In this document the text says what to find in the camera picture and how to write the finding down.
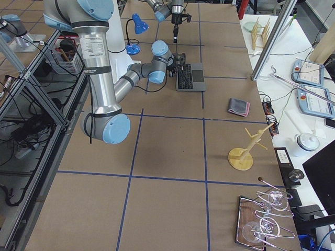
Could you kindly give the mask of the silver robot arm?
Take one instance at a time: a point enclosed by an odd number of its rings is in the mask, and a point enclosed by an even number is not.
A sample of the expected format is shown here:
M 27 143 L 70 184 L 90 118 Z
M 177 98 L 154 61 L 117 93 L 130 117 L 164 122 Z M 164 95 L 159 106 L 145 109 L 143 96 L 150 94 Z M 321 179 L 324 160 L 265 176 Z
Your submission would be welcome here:
M 184 6 L 183 0 L 172 0 L 168 4 L 163 4 L 156 0 L 146 0 L 146 3 L 153 9 L 154 15 L 158 22 L 166 20 L 171 16 L 171 23 L 173 27 L 173 42 L 177 43 L 179 25 L 182 22 L 191 22 L 192 16 L 186 13 L 186 7 Z
M 84 114 L 82 131 L 109 144 L 122 142 L 130 120 L 120 101 L 142 78 L 160 84 L 177 66 L 168 45 L 153 43 L 150 63 L 133 61 L 126 52 L 116 1 L 45 1 L 45 23 L 79 36 L 84 74 L 91 88 L 91 109 Z

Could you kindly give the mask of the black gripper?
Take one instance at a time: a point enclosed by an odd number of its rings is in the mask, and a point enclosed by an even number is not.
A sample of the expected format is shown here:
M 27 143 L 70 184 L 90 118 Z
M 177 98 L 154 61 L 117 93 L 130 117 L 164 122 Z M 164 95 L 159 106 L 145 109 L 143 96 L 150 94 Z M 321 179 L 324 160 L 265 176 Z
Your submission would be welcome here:
M 178 72 L 178 68 L 185 65 L 186 54 L 185 53 L 173 53 L 172 57 L 169 59 L 167 65 L 167 71 L 169 77 L 173 77 L 175 73 Z
M 183 22 L 183 18 L 186 19 L 187 22 L 191 21 L 191 15 L 186 13 L 172 13 L 171 23 L 174 24 L 173 27 L 173 42 L 177 43 L 178 38 L 178 26 Z

